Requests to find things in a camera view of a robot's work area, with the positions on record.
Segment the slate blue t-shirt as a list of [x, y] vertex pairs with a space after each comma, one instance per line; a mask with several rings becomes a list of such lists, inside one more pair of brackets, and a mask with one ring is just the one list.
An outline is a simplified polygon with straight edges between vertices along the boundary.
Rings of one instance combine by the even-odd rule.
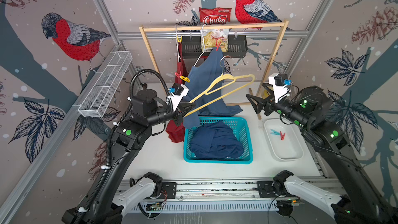
[[[185, 101], [188, 102], [194, 99], [222, 74], [224, 69], [224, 62], [221, 60], [222, 57], [222, 51], [217, 51], [216, 48], [213, 48], [203, 64], [191, 69], [188, 75], [190, 82], [185, 83], [189, 89], [187, 96], [184, 97]], [[200, 116], [233, 117], [242, 111], [240, 106], [227, 106], [223, 99], [221, 99], [185, 117], [183, 119], [183, 126], [187, 129], [199, 127]]]

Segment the light blue clothespin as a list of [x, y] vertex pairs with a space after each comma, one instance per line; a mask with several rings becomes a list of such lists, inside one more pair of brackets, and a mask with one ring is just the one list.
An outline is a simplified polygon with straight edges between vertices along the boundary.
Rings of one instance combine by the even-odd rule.
[[271, 135], [280, 135], [280, 132], [271, 129]]

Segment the yellow plastic hanger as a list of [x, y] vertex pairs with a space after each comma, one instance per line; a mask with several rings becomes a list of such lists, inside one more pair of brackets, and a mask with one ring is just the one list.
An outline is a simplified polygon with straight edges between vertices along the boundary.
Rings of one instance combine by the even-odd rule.
[[[223, 56], [223, 58], [224, 58], [224, 65], [225, 65], [227, 59], [226, 59], [224, 56]], [[203, 97], [200, 98], [198, 101], [196, 101], [195, 104], [196, 104], [197, 107], [199, 107], [199, 106], [201, 106], [201, 105], [203, 105], [203, 104], [205, 104], [205, 103], [207, 103], [207, 102], [209, 102], [209, 101], [212, 101], [213, 99], [217, 98], [217, 97], [218, 97], [219, 95], [221, 95], [221, 94], [222, 94], [222, 95], [223, 95], [223, 94], [226, 94], [226, 93], [228, 93], [228, 92], [230, 92], [230, 91], [232, 91], [232, 90], [234, 90], [234, 89], [236, 89], [236, 88], [239, 88], [239, 87], [243, 86], [244, 84], [248, 83], [248, 81], [250, 81], [250, 80], [251, 80], [250, 78], [239, 79], [239, 80], [237, 80], [234, 84], [229, 85], [229, 86], [223, 88], [220, 92], [213, 93], [213, 94], [211, 94], [211, 95], [205, 95], [205, 96], [203, 96]]]

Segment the navy printed t-shirt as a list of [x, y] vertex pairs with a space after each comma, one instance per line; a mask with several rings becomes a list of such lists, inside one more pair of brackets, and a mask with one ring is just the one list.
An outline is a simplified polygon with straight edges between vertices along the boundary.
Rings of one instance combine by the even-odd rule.
[[189, 148], [202, 160], [237, 159], [244, 153], [243, 144], [223, 121], [198, 127], [193, 133]]

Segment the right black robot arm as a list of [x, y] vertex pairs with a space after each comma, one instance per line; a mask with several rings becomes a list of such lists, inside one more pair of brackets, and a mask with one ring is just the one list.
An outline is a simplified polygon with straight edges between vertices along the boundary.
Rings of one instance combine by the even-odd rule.
[[283, 170], [273, 178], [278, 197], [296, 196], [329, 214], [338, 224], [396, 224], [398, 209], [378, 192], [358, 162], [349, 138], [339, 125], [325, 119], [332, 99], [323, 90], [311, 86], [299, 91], [290, 101], [273, 90], [263, 99], [251, 94], [246, 97], [258, 114], [276, 112], [298, 126], [301, 136], [331, 167], [345, 190], [345, 195], [329, 193], [292, 172]]

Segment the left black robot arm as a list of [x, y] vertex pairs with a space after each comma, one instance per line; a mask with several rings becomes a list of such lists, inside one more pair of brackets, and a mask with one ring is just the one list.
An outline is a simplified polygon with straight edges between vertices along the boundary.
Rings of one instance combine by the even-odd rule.
[[[166, 98], [162, 100], [152, 89], [134, 91], [140, 75], [152, 74], [162, 84]], [[130, 81], [129, 105], [120, 120], [114, 123], [105, 142], [105, 162], [89, 192], [77, 207], [67, 210], [65, 224], [120, 224], [131, 208], [162, 191], [162, 177], [148, 172], [123, 193], [118, 188], [125, 173], [145, 142], [155, 135], [152, 127], [174, 121], [182, 124], [184, 116], [195, 104], [184, 102], [189, 90], [185, 85], [168, 88], [162, 76], [153, 69], [137, 72]]]

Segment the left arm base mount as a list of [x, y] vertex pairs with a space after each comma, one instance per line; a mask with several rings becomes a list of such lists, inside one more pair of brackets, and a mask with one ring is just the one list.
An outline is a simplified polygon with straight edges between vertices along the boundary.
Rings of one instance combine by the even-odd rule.
[[146, 200], [165, 200], [175, 199], [177, 192], [176, 182], [165, 182], [162, 183], [161, 187], [155, 186], [155, 190], [152, 196], [146, 198]]

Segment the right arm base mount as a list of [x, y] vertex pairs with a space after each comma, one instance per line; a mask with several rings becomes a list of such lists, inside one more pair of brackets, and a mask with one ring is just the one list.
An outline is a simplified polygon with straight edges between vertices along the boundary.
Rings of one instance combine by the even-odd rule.
[[257, 191], [259, 193], [260, 198], [288, 198], [288, 199], [298, 199], [297, 196], [294, 196], [288, 192], [286, 192], [280, 185], [274, 186], [273, 181], [257, 181]]

